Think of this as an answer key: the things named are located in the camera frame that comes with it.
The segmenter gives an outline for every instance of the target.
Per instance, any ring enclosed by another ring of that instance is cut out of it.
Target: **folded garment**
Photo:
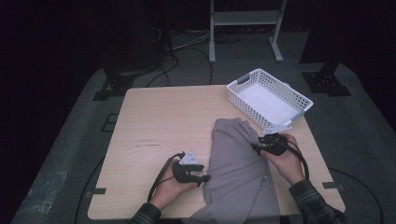
[[[280,211],[268,161],[250,145],[259,143],[247,121],[216,120],[207,170],[211,178],[204,184],[207,206],[183,223],[278,223]]]

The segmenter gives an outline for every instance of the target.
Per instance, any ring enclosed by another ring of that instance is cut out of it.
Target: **white plastic basket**
[[[256,69],[227,85],[228,100],[262,128],[263,134],[291,129],[314,103],[282,81]]]

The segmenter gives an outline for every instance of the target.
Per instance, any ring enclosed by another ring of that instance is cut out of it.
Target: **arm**
[[[297,146],[297,141],[292,135],[286,133],[282,135]],[[289,146],[299,151],[293,144]],[[264,150],[261,154],[291,184],[290,193],[303,213],[305,224],[347,223],[344,214],[326,204],[311,182],[305,179],[301,162],[294,154],[288,150],[280,156],[272,155]]]
[[[152,199],[140,207],[129,223],[156,223],[161,217],[161,211],[172,203],[179,194],[188,189],[197,188],[196,183],[180,184],[173,178],[172,164],[175,162],[178,162],[178,160],[173,160],[169,164],[161,179],[163,182],[160,182]]]

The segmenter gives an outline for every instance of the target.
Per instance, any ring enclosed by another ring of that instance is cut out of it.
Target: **dark background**
[[[172,30],[208,28],[209,1],[168,1]],[[217,2],[217,10],[277,8],[277,1],[265,6],[251,0]],[[150,26],[163,27],[162,1],[147,3],[148,11],[131,13],[136,16],[131,19],[126,18],[126,9],[117,11],[120,5],[109,7],[105,0],[0,2],[2,222],[14,216],[80,92],[103,67],[103,59],[114,66],[145,69],[161,57],[162,46],[152,46],[148,39]],[[395,129],[393,12],[390,1],[323,0],[318,7],[317,1],[289,0],[282,29],[311,27],[302,63],[323,63],[329,53],[335,55],[358,75]],[[131,24],[114,19],[118,13]],[[139,48],[150,53],[136,57],[142,52]]]

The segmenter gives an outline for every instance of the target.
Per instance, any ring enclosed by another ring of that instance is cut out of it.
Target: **plaid sleeve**
[[[347,223],[344,214],[326,204],[309,180],[291,186],[290,193],[303,213],[305,224]]]
[[[132,217],[130,224],[153,224],[161,217],[161,211],[151,203],[144,203]]]

